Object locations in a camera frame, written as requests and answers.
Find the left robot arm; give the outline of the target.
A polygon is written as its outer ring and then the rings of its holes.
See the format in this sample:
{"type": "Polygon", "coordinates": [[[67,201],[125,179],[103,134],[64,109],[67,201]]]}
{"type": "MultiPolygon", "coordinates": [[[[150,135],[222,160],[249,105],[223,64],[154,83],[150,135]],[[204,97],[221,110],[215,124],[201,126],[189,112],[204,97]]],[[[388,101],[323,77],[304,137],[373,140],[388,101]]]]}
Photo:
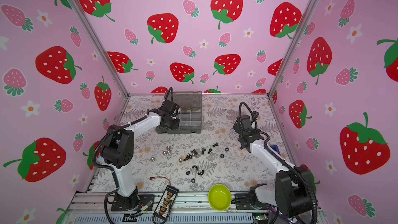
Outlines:
{"type": "Polygon", "coordinates": [[[147,131],[161,127],[176,130],[180,120],[177,118],[180,106],[173,100],[173,88],[165,93],[159,108],[146,110],[145,115],[125,125],[111,125],[92,153],[94,167],[108,169],[113,176],[116,189],[112,192],[117,203],[127,209],[139,205],[138,188],[133,183],[131,161],[134,155],[134,142],[147,131]]]}

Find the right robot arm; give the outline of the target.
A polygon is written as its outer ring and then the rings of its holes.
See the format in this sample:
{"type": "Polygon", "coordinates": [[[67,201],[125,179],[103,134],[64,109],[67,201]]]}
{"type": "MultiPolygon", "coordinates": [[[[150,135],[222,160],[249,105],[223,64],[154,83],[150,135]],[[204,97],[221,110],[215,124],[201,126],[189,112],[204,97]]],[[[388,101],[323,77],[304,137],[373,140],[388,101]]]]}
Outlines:
{"type": "Polygon", "coordinates": [[[310,224],[318,221],[318,201],[312,185],[309,170],[286,161],[268,142],[271,137],[258,128],[259,114],[252,111],[245,102],[240,102],[238,116],[233,130],[238,134],[240,149],[247,150],[258,158],[275,175],[275,187],[265,184],[250,190],[252,205],[272,205],[276,213],[271,223],[279,214],[287,218],[294,217],[301,224],[305,223],[301,214],[311,212],[310,224]]]}

